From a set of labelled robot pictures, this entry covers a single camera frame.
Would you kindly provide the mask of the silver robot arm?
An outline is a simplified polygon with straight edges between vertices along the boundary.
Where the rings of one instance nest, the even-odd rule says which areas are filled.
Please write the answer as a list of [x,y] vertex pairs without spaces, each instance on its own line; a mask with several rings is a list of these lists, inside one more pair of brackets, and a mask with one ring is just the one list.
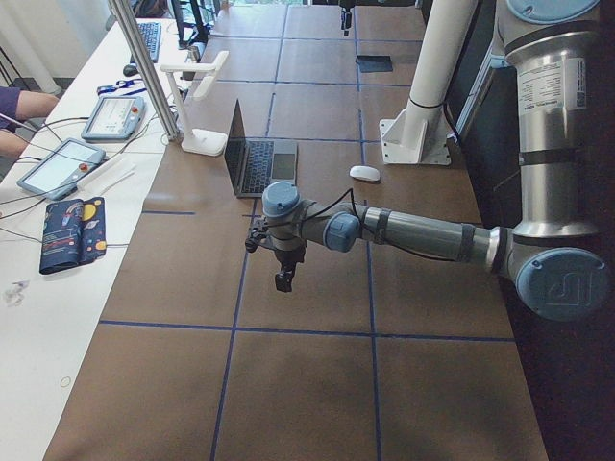
[[521,301],[543,318],[572,321],[597,310],[611,272],[585,249],[596,228],[583,216],[578,174],[586,151],[586,58],[600,33],[596,1],[500,1],[492,65],[517,78],[522,218],[513,228],[480,229],[361,206],[345,192],[322,206],[288,182],[269,185],[248,251],[274,252],[287,292],[308,242],[346,253],[357,239],[435,260],[477,263],[510,279]]

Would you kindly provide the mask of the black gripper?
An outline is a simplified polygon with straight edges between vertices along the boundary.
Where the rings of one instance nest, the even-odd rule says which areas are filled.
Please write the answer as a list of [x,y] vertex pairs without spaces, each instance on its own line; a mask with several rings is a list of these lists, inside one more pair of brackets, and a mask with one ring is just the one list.
[[348,36],[350,33],[350,29],[352,28],[352,8],[356,5],[356,0],[339,0],[339,7],[342,9],[340,20],[341,20],[341,31],[343,36]]
[[298,263],[305,262],[306,245],[299,246],[292,250],[275,249],[276,259],[281,264],[280,271],[275,275],[274,281],[276,289],[280,292],[289,293],[292,291],[292,281]]

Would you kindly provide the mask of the person forearm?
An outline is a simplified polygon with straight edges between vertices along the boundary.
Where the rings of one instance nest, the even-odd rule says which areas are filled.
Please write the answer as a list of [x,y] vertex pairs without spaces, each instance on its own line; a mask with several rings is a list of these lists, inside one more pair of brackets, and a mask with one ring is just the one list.
[[15,133],[17,122],[47,117],[59,102],[52,94],[1,87],[1,156],[19,158],[27,142]]

